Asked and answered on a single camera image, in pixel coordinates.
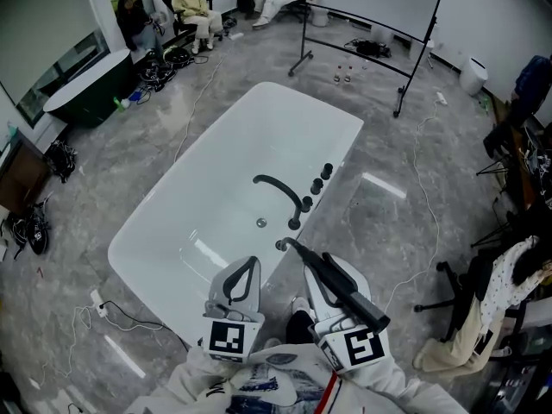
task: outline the white bathtub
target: white bathtub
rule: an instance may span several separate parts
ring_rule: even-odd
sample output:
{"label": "white bathtub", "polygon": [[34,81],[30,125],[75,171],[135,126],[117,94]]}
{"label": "white bathtub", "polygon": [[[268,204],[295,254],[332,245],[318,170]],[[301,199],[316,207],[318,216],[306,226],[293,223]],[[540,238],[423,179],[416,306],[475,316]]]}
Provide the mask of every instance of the white bathtub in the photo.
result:
{"label": "white bathtub", "polygon": [[[256,85],[149,192],[111,242],[110,264],[151,311],[195,345],[212,278],[254,255],[267,282],[284,256],[275,242],[301,233],[333,177],[318,196],[310,193],[313,179],[325,163],[336,171],[361,127],[360,119],[300,92]],[[279,179],[300,198],[312,196],[299,230],[288,228],[291,199],[254,184],[258,174]],[[265,228],[257,226],[259,218]]]}

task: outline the black faucet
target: black faucet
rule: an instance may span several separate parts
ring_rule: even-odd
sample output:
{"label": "black faucet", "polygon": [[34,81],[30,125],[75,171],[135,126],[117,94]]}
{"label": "black faucet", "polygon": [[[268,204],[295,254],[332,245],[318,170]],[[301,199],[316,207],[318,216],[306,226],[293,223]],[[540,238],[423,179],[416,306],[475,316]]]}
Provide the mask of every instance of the black faucet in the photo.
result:
{"label": "black faucet", "polygon": [[299,227],[301,227],[301,221],[299,221],[299,217],[301,216],[301,211],[303,210],[303,203],[301,202],[301,199],[299,199],[299,196],[295,193],[295,191],[290,189],[282,181],[268,175],[257,175],[253,178],[253,182],[255,184],[267,183],[273,185],[277,189],[284,192],[288,197],[290,197],[290,199],[295,204],[295,213],[293,213],[293,218],[290,219],[287,225],[291,230],[299,230]]}

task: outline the tile floor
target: tile floor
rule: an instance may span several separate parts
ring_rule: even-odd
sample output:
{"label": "tile floor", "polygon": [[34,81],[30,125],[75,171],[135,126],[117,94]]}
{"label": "tile floor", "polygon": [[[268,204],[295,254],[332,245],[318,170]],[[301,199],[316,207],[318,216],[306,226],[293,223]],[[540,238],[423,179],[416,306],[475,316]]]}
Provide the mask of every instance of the tile floor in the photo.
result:
{"label": "tile floor", "polygon": [[[136,317],[155,320],[111,269],[107,248],[129,214],[171,166],[193,101],[230,49],[198,103],[184,150],[261,81],[287,85],[361,118],[365,126],[341,183],[319,209],[318,223],[304,233],[304,241],[357,266],[367,276],[380,307],[389,301],[395,284],[427,267],[435,251],[436,225],[418,186],[412,149],[417,125],[433,114],[437,91],[447,98],[448,107],[437,107],[436,119],[425,124],[417,150],[421,180],[440,227],[436,259],[448,260],[459,271],[466,268],[474,255],[470,242],[495,226],[491,203],[498,187],[492,177],[475,177],[487,164],[481,140],[492,119],[476,99],[462,91],[454,73],[439,63],[433,70],[423,63],[403,113],[395,119],[392,111],[397,88],[405,83],[400,75],[312,44],[307,47],[315,59],[307,60],[296,76],[289,78],[287,72],[298,59],[302,26],[290,20],[253,32],[250,24],[240,21],[234,31],[244,32],[243,38],[236,43],[217,43],[208,63],[179,71],[149,102],[114,113],[96,129],[72,134],[70,144],[78,150],[78,170],[67,184],[52,179],[44,191],[53,193],[47,207],[52,224],[49,251],[36,257],[26,249],[13,261],[12,244],[0,266],[0,349],[32,412],[66,412],[69,398],[83,398],[99,412],[124,411],[136,397],[166,383],[174,367],[185,359],[179,340],[165,330],[122,332],[97,316],[92,316],[91,329],[87,329],[77,318],[77,345],[69,377],[46,367],[40,390],[29,380],[41,382],[45,362],[60,371],[69,370],[73,309],[90,304],[94,289]],[[327,28],[309,26],[309,31],[336,44],[369,36],[337,20]],[[407,71],[412,68],[401,45],[393,44],[392,50],[390,62]],[[354,67],[351,84],[334,84],[338,64]],[[371,183],[363,173],[383,179],[406,198]],[[37,273],[38,267],[44,278]],[[269,319],[284,320],[292,296],[300,292],[302,282],[296,271],[282,266],[271,279],[269,291],[263,292]],[[412,306],[448,296],[445,278],[433,267],[427,276],[397,290],[388,311],[392,319],[389,336],[392,352],[408,374],[413,374],[413,355],[428,336],[444,334],[449,317],[448,310],[415,315]],[[129,326],[129,320],[116,311],[112,315],[121,325]],[[279,333],[267,332],[267,336],[271,334]],[[137,363],[145,373],[143,378],[122,362],[106,336]],[[440,383],[469,408],[483,381],[485,372]]]}

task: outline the whiteboard stand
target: whiteboard stand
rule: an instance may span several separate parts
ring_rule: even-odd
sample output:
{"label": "whiteboard stand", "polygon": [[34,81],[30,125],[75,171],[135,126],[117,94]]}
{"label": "whiteboard stand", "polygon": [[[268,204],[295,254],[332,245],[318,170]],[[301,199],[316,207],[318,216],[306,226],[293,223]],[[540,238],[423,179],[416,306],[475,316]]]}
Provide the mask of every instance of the whiteboard stand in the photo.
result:
{"label": "whiteboard stand", "polygon": [[[425,37],[423,38],[423,40],[421,40],[421,39],[418,39],[417,37],[415,37],[414,35],[407,34],[406,32],[401,31],[399,29],[393,28],[391,26],[387,26],[384,23],[376,22],[375,20],[370,20],[366,17],[358,16],[356,14],[351,14],[349,12],[346,12],[346,11],[343,11],[343,10],[340,10],[340,9],[329,8],[327,6],[322,6],[322,5],[319,5],[319,4],[309,3],[309,2],[305,1],[304,2],[304,16],[303,16],[303,38],[301,40],[301,58],[299,59],[299,61],[295,65],[293,65],[293,67],[288,72],[288,75],[290,77],[293,77],[295,75],[295,70],[301,65],[301,63],[303,63],[307,58],[310,59],[310,60],[312,60],[314,58],[314,54],[312,53],[312,50],[310,50],[307,53],[305,53],[305,51],[304,51],[304,44],[307,41],[310,41],[312,43],[317,43],[319,45],[323,45],[323,46],[327,46],[327,47],[332,47],[332,48],[337,49],[339,51],[343,51],[345,53],[351,53],[353,55],[356,55],[357,57],[361,57],[364,60],[372,61],[373,63],[377,63],[380,66],[386,67],[387,69],[389,69],[391,71],[394,71],[396,73],[399,73],[400,75],[403,75],[404,77],[408,78],[408,83],[397,89],[397,107],[393,111],[393,116],[395,118],[397,118],[400,115],[400,112],[403,108],[403,101],[405,99],[406,92],[410,88],[412,80],[414,79],[414,75],[416,74],[416,71],[417,71],[418,67],[420,66],[420,61],[422,60],[423,53],[425,52],[425,49],[428,46],[428,42],[431,39],[431,34],[433,33],[433,28],[435,27],[435,25],[437,23],[436,14],[437,14],[437,10],[439,9],[439,3],[440,2],[441,2],[441,0],[437,0],[435,9],[433,11],[433,16],[431,17],[430,25],[428,26]],[[309,18],[308,17],[308,15],[309,15],[309,6],[316,6],[317,8],[328,9],[330,11],[338,12],[338,13],[344,14],[346,16],[357,17],[357,18],[360,18],[361,20],[365,20],[365,21],[370,22],[370,23],[375,23],[375,24],[378,24],[380,26],[383,26],[384,28],[389,28],[393,31],[396,31],[396,32],[398,32],[402,35],[406,35],[407,37],[410,37],[413,41],[419,41],[420,43],[423,44],[423,47],[422,47],[422,52],[420,53],[419,57],[417,58],[416,65],[414,66],[414,70],[412,71],[412,73],[408,73],[408,72],[405,72],[401,69],[398,69],[395,66],[391,66],[391,65],[387,64],[385,61],[380,61],[380,60],[377,60],[373,57],[363,55],[361,53],[356,52],[355,50],[346,49],[345,47],[337,46],[337,45],[328,43],[326,41],[321,41],[321,40],[318,40],[318,39],[315,39],[315,38],[312,38],[312,37],[308,37],[307,36],[307,19]]]}

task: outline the faucet handle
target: faucet handle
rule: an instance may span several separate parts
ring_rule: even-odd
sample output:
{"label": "faucet handle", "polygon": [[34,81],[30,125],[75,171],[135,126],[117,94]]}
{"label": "faucet handle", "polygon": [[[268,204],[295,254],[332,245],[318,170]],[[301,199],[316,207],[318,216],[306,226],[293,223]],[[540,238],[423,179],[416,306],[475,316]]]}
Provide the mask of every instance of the faucet handle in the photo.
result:
{"label": "faucet handle", "polygon": [[330,163],[324,164],[324,169],[322,170],[322,173],[320,173],[320,178],[327,181],[333,171],[334,167]]}
{"label": "faucet handle", "polygon": [[314,181],[312,181],[312,187],[310,188],[310,193],[313,195],[320,194],[320,191],[324,187],[324,182],[320,178],[316,178]]}
{"label": "faucet handle", "polygon": [[311,197],[304,197],[303,198],[303,208],[301,211],[303,213],[309,213],[311,211],[311,207],[313,205],[312,198]]}

